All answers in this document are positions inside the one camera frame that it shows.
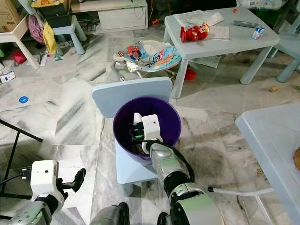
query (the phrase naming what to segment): toy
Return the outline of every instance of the toy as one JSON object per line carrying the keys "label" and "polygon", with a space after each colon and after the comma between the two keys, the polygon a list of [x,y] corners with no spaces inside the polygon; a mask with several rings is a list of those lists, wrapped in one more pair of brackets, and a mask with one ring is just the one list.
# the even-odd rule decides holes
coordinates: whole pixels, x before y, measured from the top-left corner
{"label": "toy", "polygon": [[210,28],[207,23],[203,22],[201,26],[194,26],[192,28],[184,30],[184,27],[181,27],[180,38],[181,42],[187,41],[198,41],[203,40],[208,36]]}

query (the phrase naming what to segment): remote control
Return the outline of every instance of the remote control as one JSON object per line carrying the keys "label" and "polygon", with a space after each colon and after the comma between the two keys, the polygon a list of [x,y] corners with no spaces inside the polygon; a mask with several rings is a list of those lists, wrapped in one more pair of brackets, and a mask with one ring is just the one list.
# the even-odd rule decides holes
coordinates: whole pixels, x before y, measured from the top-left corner
{"label": "remote control", "polygon": [[256,27],[259,26],[258,23],[246,22],[246,21],[240,21],[240,20],[234,20],[233,24],[236,25],[236,26],[251,27],[251,28],[256,28]]}

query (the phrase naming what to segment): cabinet drawer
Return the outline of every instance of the cabinet drawer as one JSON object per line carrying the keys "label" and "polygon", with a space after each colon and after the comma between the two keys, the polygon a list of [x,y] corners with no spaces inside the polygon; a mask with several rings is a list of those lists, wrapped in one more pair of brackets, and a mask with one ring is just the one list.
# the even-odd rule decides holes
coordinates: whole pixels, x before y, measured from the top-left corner
{"label": "cabinet drawer", "polygon": [[98,11],[98,15],[104,30],[138,27],[146,24],[145,7]]}

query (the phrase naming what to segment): metal stand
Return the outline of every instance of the metal stand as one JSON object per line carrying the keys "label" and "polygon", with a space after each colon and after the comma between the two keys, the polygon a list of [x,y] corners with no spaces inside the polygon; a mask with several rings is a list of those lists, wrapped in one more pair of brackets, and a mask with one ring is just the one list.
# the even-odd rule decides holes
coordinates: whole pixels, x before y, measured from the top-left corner
{"label": "metal stand", "polygon": [[224,190],[224,189],[218,189],[218,188],[213,188],[209,187],[208,188],[209,192],[216,192],[216,193],[221,193],[221,194],[227,194],[227,195],[239,195],[239,196],[253,196],[255,197],[257,204],[262,211],[263,215],[266,217],[267,222],[269,225],[273,225],[270,216],[268,215],[267,209],[264,207],[259,195],[264,195],[268,194],[274,191],[273,188],[267,188],[263,190],[258,190],[258,191],[252,191],[252,192],[240,192],[240,191],[231,191],[231,190]]}
{"label": "metal stand", "polygon": [[[17,143],[18,143],[18,139],[19,139],[20,133],[22,133],[22,134],[24,134],[24,135],[26,135],[26,136],[28,136],[28,137],[31,137],[31,138],[33,138],[33,139],[39,141],[39,142],[42,142],[43,139],[41,139],[41,138],[39,138],[39,137],[36,137],[36,136],[34,136],[34,135],[32,135],[32,134],[30,134],[30,133],[28,133],[28,132],[26,132],[26,131],[24,131],[24,130],[18,128],[18,127],[15,127],[15,126],[13,126],[13,125],[11,125],[11,124],[9,124],[9,123],[3,121],[3,120],[0,120],[0,124],[3,124],[4,126],[6,126],[6,127],[8,127],[8,128],[11,128],[11,129],[13,129],[13,130],[15,130],[15,131],[18,132],[17,135],[16,135],[16,137],[15,137],[15,143],[14,143],[13,149],[12,149],[12,151],[11,151],[11,153],[10,153],[8,165],[7,165],[7,168],[6,168],[6,172],[5,172],[5,176],[4,176],[4,180],[6,180],[6,179],[8,178],[9,170],[10,170],[10,167],[11,167],[11,163],[12,163],[12,161],[13,161],[13,157],[14,157],[14,154],[15,154],[15,148],[16,148],[16,146],[17,146]],[[0,197],[6,197],[6,198],[19,198],[19,199],[28,199],[28,200],[31,199],[31,195],[16,195],[16,194],[8,194],[8,193],[4,193],[5,185],[6,185],[6,184],[4,183],[4,184],[2,185],[2,187],[1,187]]]}

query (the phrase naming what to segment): blue ring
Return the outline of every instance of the blue ring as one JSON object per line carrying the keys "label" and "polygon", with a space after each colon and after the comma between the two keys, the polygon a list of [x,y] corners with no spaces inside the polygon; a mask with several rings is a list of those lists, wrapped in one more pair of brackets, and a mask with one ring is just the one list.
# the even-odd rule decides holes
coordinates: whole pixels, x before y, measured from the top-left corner
{"label": "blue ring", "polygon": [[28,99],[29,98],[27,96],[22,96],[22,97],[20,97],[19,102],[23,104],[23,103],[26,103],[28,101]]}

